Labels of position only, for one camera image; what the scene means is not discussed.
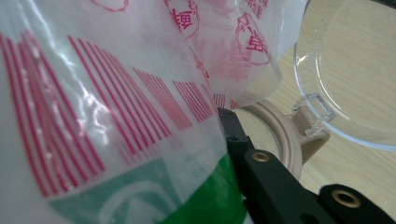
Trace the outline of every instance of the transparent lid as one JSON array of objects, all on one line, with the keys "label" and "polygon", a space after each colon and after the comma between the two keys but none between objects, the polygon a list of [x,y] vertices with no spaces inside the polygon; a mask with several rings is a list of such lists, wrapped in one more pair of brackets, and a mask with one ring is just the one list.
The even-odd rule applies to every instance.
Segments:
[{"label": "transparent lid", "polygon": [[371,0],[312,1],[294,62],[301,94],[318,93],[336,114],[325,123],[329,129],[396,150],[395,8]]}]

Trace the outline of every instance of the plastic bag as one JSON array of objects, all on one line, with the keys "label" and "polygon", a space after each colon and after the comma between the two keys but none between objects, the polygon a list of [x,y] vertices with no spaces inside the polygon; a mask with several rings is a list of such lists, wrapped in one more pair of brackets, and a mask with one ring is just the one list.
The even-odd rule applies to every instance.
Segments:
[{"label": "plastic bag", "polygon": [[[0,7],[0,223],[250,221],[213,99],[227,88],[212,92],[222,79],[169,4]],[[247,41],[247,24],[242,14],[235,38]],[[227,97],[225,107],[245,99]]]},{"label": "plastic bag", "polygon": [[306,0],[165,0],[206,69],[218,107],[263,100],[278,86],[276,60],[298,38]]}]

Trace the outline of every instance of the wooden table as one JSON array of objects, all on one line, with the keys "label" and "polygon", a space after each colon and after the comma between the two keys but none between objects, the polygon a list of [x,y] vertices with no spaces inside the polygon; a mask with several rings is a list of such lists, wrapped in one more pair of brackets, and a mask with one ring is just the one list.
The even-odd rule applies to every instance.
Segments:
[{"label": "wooden table", "polygon": [[[396,10],[390,10],[394,10],[394,13],[389,19],[396,23]],[[396,36],[390,41],[396,42]],[[267,100],[284,114],[290,114],[291,107],[300,97],[294,77],[292,49],[279,60],[279,66],[284,79]],[[257,122],[249,122],[246,116],[241,117],[244,128],[249,132],[260,131]],[[350,186],[396,219],[396,152],[364,147],[332,133],[329,142],[304,165],[300,182],[316,193],[321,186],[333,183]]]}]

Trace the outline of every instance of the brass screw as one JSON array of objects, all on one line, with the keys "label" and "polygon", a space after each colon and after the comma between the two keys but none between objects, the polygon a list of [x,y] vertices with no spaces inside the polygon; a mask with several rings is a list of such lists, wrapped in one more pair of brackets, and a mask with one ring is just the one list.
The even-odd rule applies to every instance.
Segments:
[{"label": "brass screw", "polygon": [[256,161],[269,161],[270,157],[262,152],[256,152],[252,155],[253,159]]},{"label": "brass screw", "polygon": [[340,204],[350,208],[358,208],[361,206],[361,200],[356,197],[354,194],[342,190],[335,189],[332,191],[332,197]]}]

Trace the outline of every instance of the clear plastic lid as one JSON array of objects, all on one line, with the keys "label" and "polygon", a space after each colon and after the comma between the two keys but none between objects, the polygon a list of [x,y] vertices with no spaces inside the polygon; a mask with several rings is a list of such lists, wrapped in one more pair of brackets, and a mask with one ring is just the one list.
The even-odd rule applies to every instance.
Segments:
[{"label": "clear plastic lid", "polygon": [[294,62],[301,94],[318,93],[336,115],[325,122],[329,129],[396,150],[395,8],[370,0],[312,1]]}]

